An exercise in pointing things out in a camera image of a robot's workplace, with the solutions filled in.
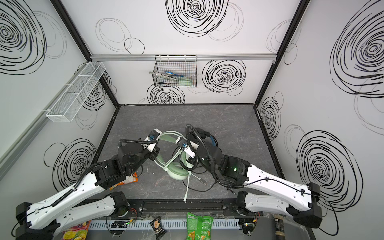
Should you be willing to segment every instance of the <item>black snack package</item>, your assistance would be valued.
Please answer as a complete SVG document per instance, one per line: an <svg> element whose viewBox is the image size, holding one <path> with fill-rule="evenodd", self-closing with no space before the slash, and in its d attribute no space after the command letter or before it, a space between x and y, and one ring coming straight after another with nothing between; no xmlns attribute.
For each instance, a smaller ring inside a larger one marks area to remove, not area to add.
<svg viewBox="0 0 384 240"><path fill-rule="evenodd" d="M159 240L167 231L163 229L163 225L160 222L161 217L158 216L152 222L150 222L153 230L156 234L156 240Z"/></svg>

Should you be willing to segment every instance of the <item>wire basket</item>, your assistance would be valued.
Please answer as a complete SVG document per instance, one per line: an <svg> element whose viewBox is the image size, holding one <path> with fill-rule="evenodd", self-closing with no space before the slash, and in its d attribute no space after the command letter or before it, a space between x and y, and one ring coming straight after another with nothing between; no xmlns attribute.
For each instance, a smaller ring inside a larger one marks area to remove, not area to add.
<svg viewBox="0 0 384 240"><path fill-rule="evenodd" d="M195 88L197 83L196 55L156 55L152 74L155 86L170 84Z"/></svg>
<svg viewBox="0 0 384 240"><path fill-rule="evenodd" d="M46 116L52 122L71 122L104 72L102 62L87 63Z"/></svg>

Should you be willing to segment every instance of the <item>black wire basket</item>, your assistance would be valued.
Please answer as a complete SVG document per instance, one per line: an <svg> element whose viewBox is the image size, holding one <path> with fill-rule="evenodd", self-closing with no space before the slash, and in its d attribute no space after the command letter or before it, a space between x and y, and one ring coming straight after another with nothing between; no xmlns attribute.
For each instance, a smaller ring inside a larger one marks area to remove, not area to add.
<svg viewBox="0 0 384 240"><path fill-rule="evenodd" d="M153 72L149 72L155 86L196 87L196 55L156 55L155 59Z"/></svg>

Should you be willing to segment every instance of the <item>robotic arm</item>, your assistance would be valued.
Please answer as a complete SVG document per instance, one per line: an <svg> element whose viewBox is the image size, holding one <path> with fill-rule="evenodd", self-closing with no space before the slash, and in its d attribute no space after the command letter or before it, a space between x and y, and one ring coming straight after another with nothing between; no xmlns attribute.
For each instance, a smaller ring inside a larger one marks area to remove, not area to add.
<svg viewBox="0 0 384 240"><path fill-rule="evenodd" d="M321 208L317 205L320 196L318 185L296 184L266 173L243 159L222 154L220 148L202 142L196 133L187 137L187 140L178 138L176 142L189 156L194 157L189 159L189 163L196 164L197 159L215 175L214 178L220 185L229 188L249 187L270 195L239 192L236 204L238 213L275 212L292 216L296 222L306 227L319 227L322 215ZM122 139L119 141L117 155L91 165L72 186L41 202L20 204L16 207L16 218L21 224L16 229L16 239L50 240L63 230L87 220L126 214L129 203L122 192L111 193L97 202L79 206L77 204L122 182L146 159L154 161L160 150L157 141L161 134L161 131L155 129L143 141ZM204 132L203 135L209 136L209 133Z"/></svg>

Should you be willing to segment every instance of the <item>white wire basket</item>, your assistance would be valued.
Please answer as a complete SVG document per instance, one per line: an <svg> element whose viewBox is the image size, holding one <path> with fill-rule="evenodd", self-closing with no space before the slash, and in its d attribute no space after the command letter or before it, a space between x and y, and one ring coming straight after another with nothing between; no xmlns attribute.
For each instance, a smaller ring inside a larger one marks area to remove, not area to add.
<svg viewBox="0 0 384 240"><path fill-rule="evenodd" d="M104 72L102 62L88 62L46 116L52 122L71 122Z"/></svg>

